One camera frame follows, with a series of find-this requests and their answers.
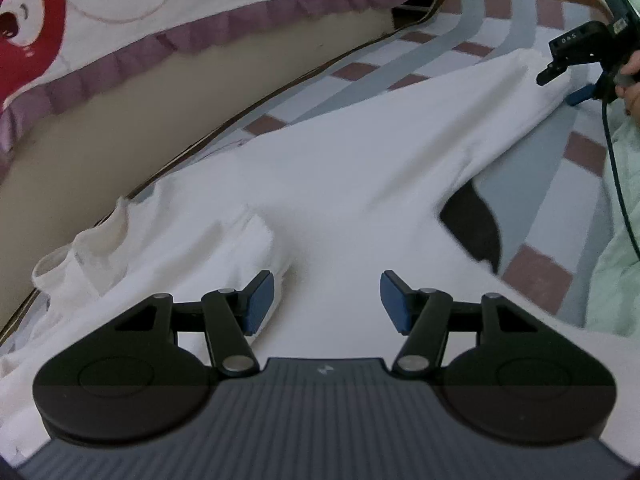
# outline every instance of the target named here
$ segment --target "green blanket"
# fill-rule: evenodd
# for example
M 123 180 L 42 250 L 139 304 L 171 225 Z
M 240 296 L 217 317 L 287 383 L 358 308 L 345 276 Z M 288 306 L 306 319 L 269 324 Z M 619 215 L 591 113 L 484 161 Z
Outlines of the green blanket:
M 625 118 L 612 140 L 626 209 L 640 237 L 640 129 L 633 119 Z M 608 157 L 604 184 L 614 235 L 593 271 L 586 328 L 640 341 L 640 262 L 625 229 Z

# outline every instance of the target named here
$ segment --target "human hand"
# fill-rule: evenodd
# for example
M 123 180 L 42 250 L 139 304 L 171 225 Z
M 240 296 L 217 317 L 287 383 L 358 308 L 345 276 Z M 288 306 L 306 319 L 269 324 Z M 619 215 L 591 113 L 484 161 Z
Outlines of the human hand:
M 629 62 L 620 69 L 622 75 L 636 75 L 640 72 L 640 50 L 636 50 Z M 628 88 L 616 86 L 616 95 L 625 100 L 626 114 L 636 120 L 640 126 L 640 83 Z

